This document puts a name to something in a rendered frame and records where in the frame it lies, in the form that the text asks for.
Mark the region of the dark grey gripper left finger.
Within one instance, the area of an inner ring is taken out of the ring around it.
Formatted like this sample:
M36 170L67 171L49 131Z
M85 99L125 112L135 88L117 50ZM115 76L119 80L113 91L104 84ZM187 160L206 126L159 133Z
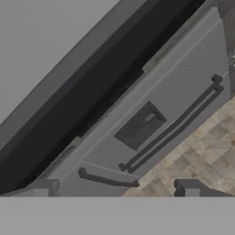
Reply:
M29 184L25 188L21 188L10 193L3 194L2 197L10 196L54 196L60 187L58 179L39 179Z

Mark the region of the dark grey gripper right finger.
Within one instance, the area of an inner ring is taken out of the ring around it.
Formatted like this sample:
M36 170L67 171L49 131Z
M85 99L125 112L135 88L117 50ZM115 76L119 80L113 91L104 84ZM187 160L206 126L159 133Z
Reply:
M175 179L174 196L195 196L195 197L221 197L231 196L231 194L209 188L198 179Z

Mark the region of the black fridge housing panel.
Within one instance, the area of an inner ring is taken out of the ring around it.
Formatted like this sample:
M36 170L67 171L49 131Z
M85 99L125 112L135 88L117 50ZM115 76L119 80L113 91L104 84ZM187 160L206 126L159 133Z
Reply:
M0 125L0 196L36 180L204 2L119 0Z

